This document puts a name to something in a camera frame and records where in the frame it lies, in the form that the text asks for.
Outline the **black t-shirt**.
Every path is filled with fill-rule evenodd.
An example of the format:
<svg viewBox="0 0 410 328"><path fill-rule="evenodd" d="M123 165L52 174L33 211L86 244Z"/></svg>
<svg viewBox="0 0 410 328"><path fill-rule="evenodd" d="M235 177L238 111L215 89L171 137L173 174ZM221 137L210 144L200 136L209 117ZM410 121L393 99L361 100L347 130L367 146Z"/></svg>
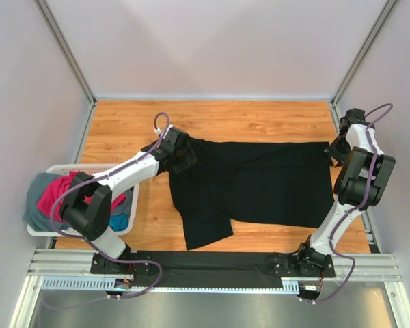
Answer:
<svg viewBox="0 0 410 328"><path fill-rule="evenodd" d="M197 163L169 175L186 248L232 236L233 219L319 228L334 202L328 145L192 139Z"/></svg>

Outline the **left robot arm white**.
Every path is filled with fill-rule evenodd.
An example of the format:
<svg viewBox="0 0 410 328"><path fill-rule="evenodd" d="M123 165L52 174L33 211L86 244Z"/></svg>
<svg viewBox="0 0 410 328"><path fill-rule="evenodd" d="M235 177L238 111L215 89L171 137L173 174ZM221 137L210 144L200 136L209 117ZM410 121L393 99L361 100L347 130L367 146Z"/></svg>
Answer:
<svg viewBox="0 0 410 328"><path fill-rule="evenodd" d="M152 144L111 169L89 175L79 172L59 200L59 217L76 230L96 253L93 274L133 273L138 264L147 271L149 260L139 260L110 227L111 204L125 191L164 172L178 174L197 163L190 135L168 126Z"/></svg>

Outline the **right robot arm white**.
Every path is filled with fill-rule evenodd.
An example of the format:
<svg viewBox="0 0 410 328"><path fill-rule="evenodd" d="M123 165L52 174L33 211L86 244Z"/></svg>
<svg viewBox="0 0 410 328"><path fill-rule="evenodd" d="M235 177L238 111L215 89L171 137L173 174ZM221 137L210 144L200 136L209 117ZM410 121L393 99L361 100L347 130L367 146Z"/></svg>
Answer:
<svg viewBox="0 0 410 328"><path fill-rule="evenodd" d="M298 274L325 276L348 227L380 202L396 164L376 141L374 124L385 115L368 122L368 114L354 108L340 118L338 136L327 148L327 154L342 165L333 187L336 198L320 227L300 244L294 259Z"/></svg>

